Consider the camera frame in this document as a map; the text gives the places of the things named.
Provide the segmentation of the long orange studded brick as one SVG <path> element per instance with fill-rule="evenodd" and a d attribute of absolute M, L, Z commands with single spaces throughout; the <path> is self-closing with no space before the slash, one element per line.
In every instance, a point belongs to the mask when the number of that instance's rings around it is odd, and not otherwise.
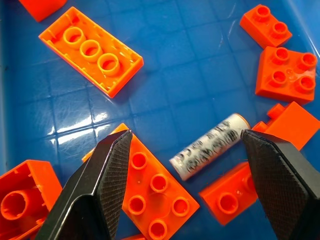
<path fill-rule="evenodd" d="M 198 202 L 134 135 L 122 210 L 147 240 L 170 240 Z"/>

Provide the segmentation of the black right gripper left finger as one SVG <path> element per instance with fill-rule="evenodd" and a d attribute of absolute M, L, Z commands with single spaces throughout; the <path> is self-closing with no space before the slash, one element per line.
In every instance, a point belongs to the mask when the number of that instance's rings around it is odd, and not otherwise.
<path fill-rule="evenodd" d="M 108 135 L 68 179 L 34 240 L 115 240 L 133 134 Z"/>

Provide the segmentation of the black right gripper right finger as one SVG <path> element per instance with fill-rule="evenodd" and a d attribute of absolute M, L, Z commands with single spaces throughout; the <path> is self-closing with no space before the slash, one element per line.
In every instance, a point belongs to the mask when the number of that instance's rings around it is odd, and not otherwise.
<path fill-rule="evenodd" d="M 320 172 L 290 142 L 244 130 L 253 184 L 278 240 L 320 240 Z"/>

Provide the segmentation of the white printed cylindrical battery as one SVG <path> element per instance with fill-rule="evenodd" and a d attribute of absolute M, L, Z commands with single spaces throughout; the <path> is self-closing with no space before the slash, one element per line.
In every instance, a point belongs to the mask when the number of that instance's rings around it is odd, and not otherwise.
<path fill-rule="evenodd" d="M 238 113 L 233 113 L 178 152 L 169 162 L 180 178 L 186 181 L 237 144 L 241 139 L 242 131 L 250 128 L 245 118 Z"/>

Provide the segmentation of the orange two-stud brick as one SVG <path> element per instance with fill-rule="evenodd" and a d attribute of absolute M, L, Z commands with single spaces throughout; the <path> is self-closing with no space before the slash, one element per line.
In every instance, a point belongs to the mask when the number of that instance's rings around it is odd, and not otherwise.
<path fill-rule="evenodd" d="M 288 26 L 277 20 L 272 15 L 271 10 L 262 4 L 246 12 L 239 25 L 263 49 L 266 47 L 281 47 L 293 36 Z"/>
<path fill-rule="evenodd" d="M 199 195 L 216 220 L 225 226 L 258 199 L 249 163 L 239 163 Z"/>

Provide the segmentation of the blue plastic bin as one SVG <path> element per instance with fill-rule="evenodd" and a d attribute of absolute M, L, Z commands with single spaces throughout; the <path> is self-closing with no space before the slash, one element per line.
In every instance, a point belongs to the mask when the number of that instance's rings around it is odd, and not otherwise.
<path fill-rule="evenodd" d="M 0 0 L 0 175 L 49 161 L 64 185 L 124 123 L 178 178 L 169 159 L 229 115 L 267 122 L 277 101 L 255 94 L 262 48 L 240 26 L 260 4 L 288 26 L 287 49 L 317 56 L 305 108 L 320 120 L 320 0 L 67 0 L 41 22 L 19 0 Z M 71 7 L 143 58 L 114 98 L 39 39 Z"/>

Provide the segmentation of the orange brick showing one tube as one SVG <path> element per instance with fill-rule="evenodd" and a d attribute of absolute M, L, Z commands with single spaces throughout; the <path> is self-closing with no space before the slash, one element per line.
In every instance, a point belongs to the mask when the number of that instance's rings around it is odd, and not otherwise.
<path fill-rule="evenodd" d="M 0 240 L 33 240 L 61 192 L 48 161 L 28 159 L 0 176 Z"/>

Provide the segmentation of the orange four-stud square brick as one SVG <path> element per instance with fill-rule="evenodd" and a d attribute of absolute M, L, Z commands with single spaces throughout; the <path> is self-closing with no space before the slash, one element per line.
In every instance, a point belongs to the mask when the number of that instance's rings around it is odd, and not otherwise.
<path fill-rule="evenodd" d="M 312 102 L 317 61 L 310 52 L 267 46 L 259 58 L 255 94 L 300 105 Z"/>

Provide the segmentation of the long orange brick showing tubes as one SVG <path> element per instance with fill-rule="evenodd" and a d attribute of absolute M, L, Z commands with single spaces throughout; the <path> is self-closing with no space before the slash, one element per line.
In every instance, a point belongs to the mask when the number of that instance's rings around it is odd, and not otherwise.
<path fill-rule="evenodd" d="M 110 98 L 143 67 L 143 57 L 72 6 L 39 39 Z"/>

